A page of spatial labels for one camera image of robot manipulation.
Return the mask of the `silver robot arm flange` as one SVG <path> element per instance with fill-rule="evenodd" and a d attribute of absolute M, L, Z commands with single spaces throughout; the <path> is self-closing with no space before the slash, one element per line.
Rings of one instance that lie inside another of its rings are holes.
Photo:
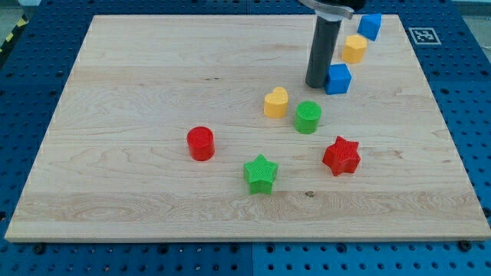
<path fill-rule="evenodd" d="M 329 21 L 351 19 L 355 12 L 367 4 L 367 0 L 298 0 L 298 2 Z"/>

